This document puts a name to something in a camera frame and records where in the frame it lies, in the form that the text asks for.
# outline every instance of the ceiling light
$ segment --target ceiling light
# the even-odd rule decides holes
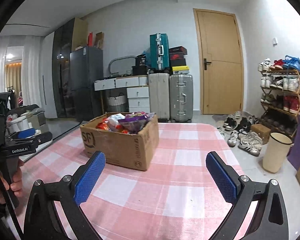
[[[6,55],[6,58],[13,58],[14,56],[11,54],[11,53],[9,53],[8,55]]]

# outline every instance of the white drawer unit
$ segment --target white drawer unit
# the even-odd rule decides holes
[[[128,98],[129,107],[150,107],[149,98]]]
[[[129,107],[129,112],[146,112],[150,113],[150,107]]]
[[[148,98],[149,87],[127,88],[128,98]]]
[[[105,90],[115,88],[115,79],[98,80],[94,83],[94,90]]]
[[[139,77],[139,86],[146,86],[147,85],[147,76]]]
[[[139,85],[139,77],[117,78],[115,80],[116,88],[136,87]]]

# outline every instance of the gray refrigerator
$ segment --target gray refrigerator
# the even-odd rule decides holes
[[[70,76],[76,120],[90,121],[100,116],[101,97],[94,91],[93,82],[103,79],[102,50],[86,46],[72,52]]]

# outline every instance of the red sneaker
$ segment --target red sneaker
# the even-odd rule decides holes
[[[284,62],[282,61],[282,59],[279,59],[279,60],[275,60],[274,61],[274,64],[270,67],[271,70],[280,70],[280,69],[283,69],[283,65]]]
[[[300,101],[298,97],[291,97],[290,99],[290,113],[298,113],[300,108]]]
[[[283,98],[283,110],[284,111],[288,111],[290,109],[290,100],[291,100],[291,96],[284,96]]]

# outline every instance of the wall switch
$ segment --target wall switch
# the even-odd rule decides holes
[[[278,40],[277,40],[277,38],[273,38],[273,39],[272,39],[272,44],[273,44],[273,46],[278,45]]]

